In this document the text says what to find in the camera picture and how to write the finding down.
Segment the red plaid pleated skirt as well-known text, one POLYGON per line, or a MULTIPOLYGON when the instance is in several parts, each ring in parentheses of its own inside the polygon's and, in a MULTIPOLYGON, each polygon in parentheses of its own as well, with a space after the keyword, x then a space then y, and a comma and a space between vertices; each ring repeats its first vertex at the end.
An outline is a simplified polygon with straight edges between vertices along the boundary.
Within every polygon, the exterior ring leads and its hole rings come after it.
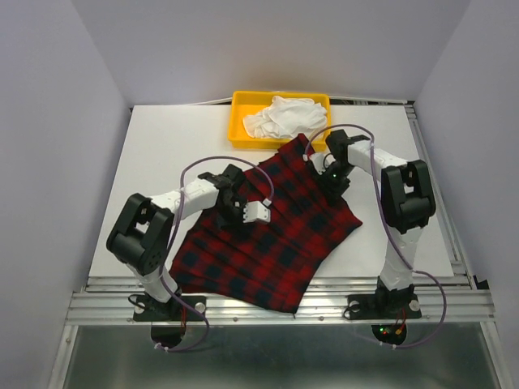
POLYGON ((302 154, 299 135, 245 172, 250 200, 273 193, 268 224, 222 229, 205 210, 174 256, 170 275, 186 293, 216 293, 294 314, 321 263, 362 226, 347 202, 329 204, 302 154))

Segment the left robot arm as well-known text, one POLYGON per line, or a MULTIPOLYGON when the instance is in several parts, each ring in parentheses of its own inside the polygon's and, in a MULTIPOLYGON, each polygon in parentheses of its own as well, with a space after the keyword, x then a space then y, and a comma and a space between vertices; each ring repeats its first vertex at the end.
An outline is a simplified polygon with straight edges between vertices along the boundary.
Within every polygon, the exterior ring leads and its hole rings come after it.
MULTIPOLYGON (((201 173, 187 185, 181 218, 213 209, 217 212, 217 226, 240 225, 246 198, 238 190, 245 182, 245 173, 232 164, 221 174, 201 173)), ((165 269, 180 194, 173 190, 155 197, 131 195, 106 241, 107 250, 125 264, 144 287, 144 295, 132 297, 131 304, 141 313, 153 312, 163 319, 174 318, 181 306, 178 297, 182 291, 165 269)))

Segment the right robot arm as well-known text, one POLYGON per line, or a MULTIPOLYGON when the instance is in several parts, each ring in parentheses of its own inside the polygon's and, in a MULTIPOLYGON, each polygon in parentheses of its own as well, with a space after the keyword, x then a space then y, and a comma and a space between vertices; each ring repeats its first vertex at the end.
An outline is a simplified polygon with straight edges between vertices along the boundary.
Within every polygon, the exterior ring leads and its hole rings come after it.
POLYGON ((331 203, 345 193, 354 169, 370 174, 374 184, 388 238, 384 265, 375 291, 349 295, 345 314, 353 320, 395 318, 399 314, 420 318, 414 258, 418 240, 436 211, 429 168, 423 160, 407 161, 376 148, 375 136, 362 126, 358 130, 359 135, 349 136, 345 126, 329 126, 323 130, 328 150, 306 148, 302 154, 331 203))

